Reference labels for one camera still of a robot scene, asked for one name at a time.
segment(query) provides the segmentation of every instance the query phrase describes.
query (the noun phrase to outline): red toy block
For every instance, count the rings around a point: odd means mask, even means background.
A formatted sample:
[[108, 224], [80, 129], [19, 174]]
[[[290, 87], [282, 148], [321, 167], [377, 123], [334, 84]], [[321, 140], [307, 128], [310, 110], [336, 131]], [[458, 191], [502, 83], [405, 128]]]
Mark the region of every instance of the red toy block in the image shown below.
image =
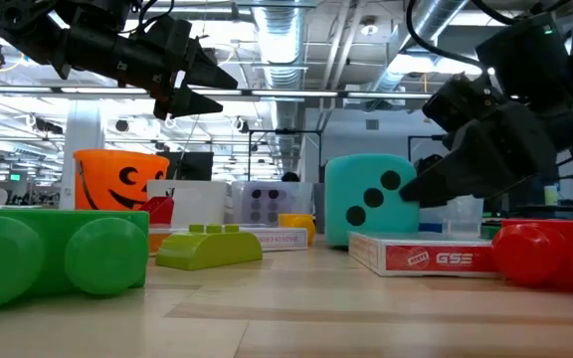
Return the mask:
[[573, 221], [503, 220], [492, 254], [516, 283], [573, 290]]
[[153, 197], [139, 209], [149, 213], [149, 224], [171, 224], [174, 212], [174, 199], [171, 197]]

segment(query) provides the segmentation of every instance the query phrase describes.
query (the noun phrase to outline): large die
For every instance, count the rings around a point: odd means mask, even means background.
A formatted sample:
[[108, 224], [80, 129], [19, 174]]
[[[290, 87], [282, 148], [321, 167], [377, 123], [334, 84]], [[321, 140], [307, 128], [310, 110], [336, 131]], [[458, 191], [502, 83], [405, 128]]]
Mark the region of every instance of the large die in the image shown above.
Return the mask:
[[332, 246], [348, 246], [350, 232], [416, 233], [419, 204], [404, 202], [399, 189], [417, 176], [403, 157], [355, 154], [326, 166], [325, 233]]

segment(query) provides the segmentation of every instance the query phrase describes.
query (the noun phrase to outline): lime green block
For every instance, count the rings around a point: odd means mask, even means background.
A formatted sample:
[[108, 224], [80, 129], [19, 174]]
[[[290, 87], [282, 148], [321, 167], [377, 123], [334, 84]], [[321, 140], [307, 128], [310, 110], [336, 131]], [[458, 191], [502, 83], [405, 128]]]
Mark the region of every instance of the lime green block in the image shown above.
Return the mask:
[[240, 226], [236, 224], [225, 225], [225, 233], [238, 233], [240, 231]]
[[194, 234], [204, 233], [205, 232], [205, 226], [202, 224], [190, 224], [189, 225], [189, 232], [194, 233]]
[[0, 304], [143, 286], [148, 221], [145, 212], [0, 209]]
[[156, 265], [175, 269], [207, 269], [261, 260], [263, 250], [251, 233], [175, 234], [165, 239]]
[[219, 224], [209, 224], [205, 227], [205, 233], [217, 234], [223, 232], [223, 226]]

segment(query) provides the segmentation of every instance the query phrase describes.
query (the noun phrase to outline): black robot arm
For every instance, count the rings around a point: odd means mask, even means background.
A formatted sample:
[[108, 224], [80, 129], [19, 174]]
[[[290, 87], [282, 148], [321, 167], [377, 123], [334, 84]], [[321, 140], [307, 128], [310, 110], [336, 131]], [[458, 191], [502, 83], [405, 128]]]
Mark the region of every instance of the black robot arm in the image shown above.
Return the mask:
[[[191, 23], [164, 15], [147, 31], [139, 26], [129, 38], [119, 35], [129, 11], [143, 11], [141, 5], [141, 0], [0, 0], [0, 36], [36, 63], [52, 65], [63, 80], [74, 69], [147, 90], [156, 99], [157, 118], [222, 111], [188, 88], [238, 86], [189, 38]], [[62, 29], [53, 12], [69, 28]], [[175, 88], [179, 72], [185, 76]]]
[[447, 133], [450, 153], [401, 189], [406, 201], [440, 206], [495, 196], [533, 175], [554, 180], [557, 154], [573, 155], [573, 54], [552, 16], [519, 18], [478, 45], [477, 56], [468, 60], [494, 69], [500, 89], [486, 72], [474, 81], [461, 74], [428, 100], [423, 112]]

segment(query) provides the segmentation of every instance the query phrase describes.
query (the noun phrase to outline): red card box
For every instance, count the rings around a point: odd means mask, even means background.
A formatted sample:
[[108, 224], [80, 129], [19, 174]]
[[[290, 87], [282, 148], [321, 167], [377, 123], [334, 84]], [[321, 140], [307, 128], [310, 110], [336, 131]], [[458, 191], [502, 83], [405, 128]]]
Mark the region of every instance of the red card box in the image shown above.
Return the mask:
[[352, 233], [350, 255], [381, 276], [498, 276], [491, 243], [444, 234], [410, 236]]

